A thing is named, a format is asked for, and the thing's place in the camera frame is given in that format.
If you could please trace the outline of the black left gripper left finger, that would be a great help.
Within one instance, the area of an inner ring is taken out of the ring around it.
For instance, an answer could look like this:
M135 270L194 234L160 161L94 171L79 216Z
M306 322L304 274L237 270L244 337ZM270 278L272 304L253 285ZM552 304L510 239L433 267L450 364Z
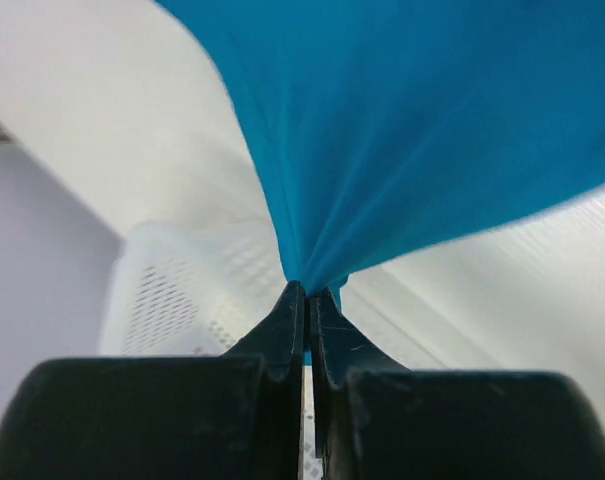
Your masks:
M219 356L43 362L0 423L0 479L297 479L305 293Z

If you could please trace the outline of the teal blue t shirt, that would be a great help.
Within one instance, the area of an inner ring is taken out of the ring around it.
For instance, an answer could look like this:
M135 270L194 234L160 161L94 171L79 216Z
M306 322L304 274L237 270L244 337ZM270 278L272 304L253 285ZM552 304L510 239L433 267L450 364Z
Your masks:
M605 184L605 1L167 1L308 292Z

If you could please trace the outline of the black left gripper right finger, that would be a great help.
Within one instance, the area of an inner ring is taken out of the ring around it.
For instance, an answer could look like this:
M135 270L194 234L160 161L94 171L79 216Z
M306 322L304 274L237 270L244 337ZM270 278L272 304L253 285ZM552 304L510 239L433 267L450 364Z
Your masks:
M570 378L412 370L323 291L307 301L316 451L327 479L605 479L605 435Z

